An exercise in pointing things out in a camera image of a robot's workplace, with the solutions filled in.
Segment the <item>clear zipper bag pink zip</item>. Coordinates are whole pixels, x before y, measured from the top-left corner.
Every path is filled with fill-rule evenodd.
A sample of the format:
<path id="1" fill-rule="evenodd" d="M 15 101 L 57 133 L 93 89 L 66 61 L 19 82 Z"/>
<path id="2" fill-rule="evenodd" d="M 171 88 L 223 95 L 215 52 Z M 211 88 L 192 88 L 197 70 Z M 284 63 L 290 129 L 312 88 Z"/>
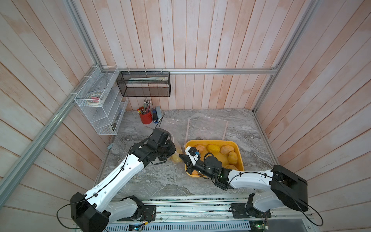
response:
<path id="1" fill-rule="evenodd" d="M 171 141 L 174 143 L 175 146 L 175 153 L 172 156 L 170 156 L 169 159 L 174 163 L 180 163 L 182 162 L 182 160 L 179 158 L 179 155 L 183 154 L 182 148 L 179 142 L 177 141 L 176 137 L 171 132 L 169 132 L 169 134 L 171 136 Z"/>

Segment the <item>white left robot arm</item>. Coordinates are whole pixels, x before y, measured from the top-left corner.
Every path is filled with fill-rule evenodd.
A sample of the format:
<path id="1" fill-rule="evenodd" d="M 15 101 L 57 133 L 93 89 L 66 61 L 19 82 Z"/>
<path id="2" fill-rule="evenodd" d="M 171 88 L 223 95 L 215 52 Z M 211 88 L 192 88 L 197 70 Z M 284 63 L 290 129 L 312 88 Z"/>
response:
<path id="1" fill-rule="evenodd" d="M 100 183 L 70 200 L 71 218 L 83 232 L 103 232 L 107 225 L 123 218 L 144 220 L 144 204 L 135 196 L 112 203 L 115 195 L 148 164 L 165 163 L 176 147 L 171 134 L 156 128 L 143 141 L 134 144 L 125 159 Z"/>

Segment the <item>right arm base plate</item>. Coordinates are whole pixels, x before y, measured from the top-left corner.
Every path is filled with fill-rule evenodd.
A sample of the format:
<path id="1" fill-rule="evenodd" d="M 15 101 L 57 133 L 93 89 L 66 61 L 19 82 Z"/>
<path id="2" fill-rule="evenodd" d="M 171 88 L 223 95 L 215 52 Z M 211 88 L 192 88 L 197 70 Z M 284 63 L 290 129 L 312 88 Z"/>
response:
<path id="1" fill-rule="evenodd" d="M 255 194 L 251 193 L 247 203 L 233 203 L 229 211 L 233 214 L 233 218 L 271 218 L 271 212 L 258 211 L 253 207 L 253 198 Z"/>

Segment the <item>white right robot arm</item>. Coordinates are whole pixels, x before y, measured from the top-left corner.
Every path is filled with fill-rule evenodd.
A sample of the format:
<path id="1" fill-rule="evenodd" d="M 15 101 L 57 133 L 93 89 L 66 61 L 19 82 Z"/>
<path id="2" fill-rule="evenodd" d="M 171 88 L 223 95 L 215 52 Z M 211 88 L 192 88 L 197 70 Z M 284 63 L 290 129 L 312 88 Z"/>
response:
<path id="1" fill-rule="evenodd" d="M 179 157 L 185 163 L 187 173 L 196 171 L 222 190 L 260 189 L 261 193 L 252 193 L 248 197 L 244 206 L 248 216 L 258 218 L 269 214 L 271 209 L 284 206 L 299 212 L 308 211 L 307 181 L 281 165 L 274 165 L 267 171 L 241 172 L 222 167 L 211 153 L 200 160 L 199 152 L 193 147 Z"/>

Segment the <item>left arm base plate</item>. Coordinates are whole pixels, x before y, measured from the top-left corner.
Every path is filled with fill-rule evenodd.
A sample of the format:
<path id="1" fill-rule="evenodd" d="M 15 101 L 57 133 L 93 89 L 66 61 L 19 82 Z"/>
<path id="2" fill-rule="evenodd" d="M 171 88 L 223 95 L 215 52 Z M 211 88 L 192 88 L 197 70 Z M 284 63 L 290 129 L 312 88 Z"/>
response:
<path id="1" fill-rule="evenodd" d="M 156 219 L 157 212 L 156 205 L 145 205 L 139 198 L 137 198 L 134 195 L 125 197 L 120 201 L 126 202 L 127 199 L 133 200 L 137 205 L 137 209 L 131 217 L 124 217 L 119 219 L 118 221 L 138 221 L 138 220 L 153 221 Z"/>

